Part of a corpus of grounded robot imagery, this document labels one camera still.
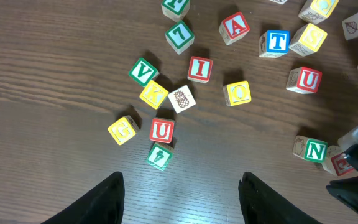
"blue square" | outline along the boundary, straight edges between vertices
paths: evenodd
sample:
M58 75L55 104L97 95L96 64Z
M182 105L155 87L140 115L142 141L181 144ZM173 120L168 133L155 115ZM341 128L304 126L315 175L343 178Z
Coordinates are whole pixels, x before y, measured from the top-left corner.
M290 31L269 30L267 31L266 52L285 54L289 51Z

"yellow block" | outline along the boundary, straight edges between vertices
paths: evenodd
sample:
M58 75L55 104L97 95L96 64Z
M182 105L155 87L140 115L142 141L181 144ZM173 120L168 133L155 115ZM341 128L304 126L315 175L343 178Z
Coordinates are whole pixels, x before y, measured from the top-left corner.
M251 91L249 90L248 81L227 85L227 94L229 95L231 106L251 102Z
M333 10L335 9L338 2L339 0L314 0L311 3L310 8L318 12L320 15L328 18L331 13L333 13Z
M168 96L168 91L151 80L140 94L140 98L154 109L158 109Z
M309 23L306 29L303 31L299 42L308 47L310 50L317 52L326 37L327 33L324 30L320 29L314 24Z
M118 145L124 144L136 135L136 131L131 126L126 117L120 118L108 128L111 136L116 140Z

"wood grain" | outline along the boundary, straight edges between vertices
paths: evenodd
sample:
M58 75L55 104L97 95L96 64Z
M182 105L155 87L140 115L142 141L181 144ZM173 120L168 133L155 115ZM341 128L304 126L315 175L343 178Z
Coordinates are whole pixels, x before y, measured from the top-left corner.
M243 223L237 185L251 171L323 223L358 223L325 185L337 177L291 154L299 131L330 145L358 124L358 39L343 19L358 1L340 0L318 26L317 54L258 58L267 29L294 34L305 0L192 0L185 22L195 43L177 55L164 33L174 23L160 1L0 0L0 223L40 223L114 171L124 174L124 223ZM239 9L251 31L226 46L222 16ZM191 56L213 59L208 84L186 80ZM145 57L172 91L189 85L197 105L155 111L127 73ZM323 72L315 95L285 89L291 69ZM249 81L252 102L228 107L224 83ZM142 131L119 147L107 127L123 115ZM151 119L175 118L175 154L165 172L145 162Z

